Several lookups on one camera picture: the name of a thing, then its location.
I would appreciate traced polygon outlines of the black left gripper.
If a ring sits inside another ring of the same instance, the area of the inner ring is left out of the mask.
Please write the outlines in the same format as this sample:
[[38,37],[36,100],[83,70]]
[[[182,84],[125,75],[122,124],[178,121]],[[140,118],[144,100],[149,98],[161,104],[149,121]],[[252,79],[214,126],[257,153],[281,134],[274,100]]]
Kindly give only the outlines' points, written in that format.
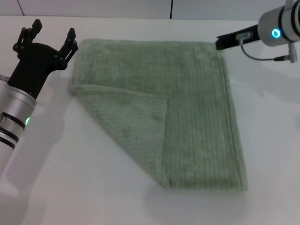
[[13,46],[18,53],[19,63],[13,71],[8,85],[37,98],[47,77],[56,70],[64,70],[78,50],[75,29],[70,28],[67,38],[59,51],[44,44],[32,43],[42,29],[42,23],[36,19],[31,28],[23,27],[17,42]]

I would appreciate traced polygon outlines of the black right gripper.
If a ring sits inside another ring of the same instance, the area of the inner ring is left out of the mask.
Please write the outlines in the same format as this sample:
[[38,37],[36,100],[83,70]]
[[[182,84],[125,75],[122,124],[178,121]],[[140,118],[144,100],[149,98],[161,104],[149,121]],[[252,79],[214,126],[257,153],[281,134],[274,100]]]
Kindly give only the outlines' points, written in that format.
[[239,46],[241,40],[244,44],[259,41],[260,37],[258,34],[258,25],[254,25],[234,33],[218,36],[215,46],[217,50],[221,51]]

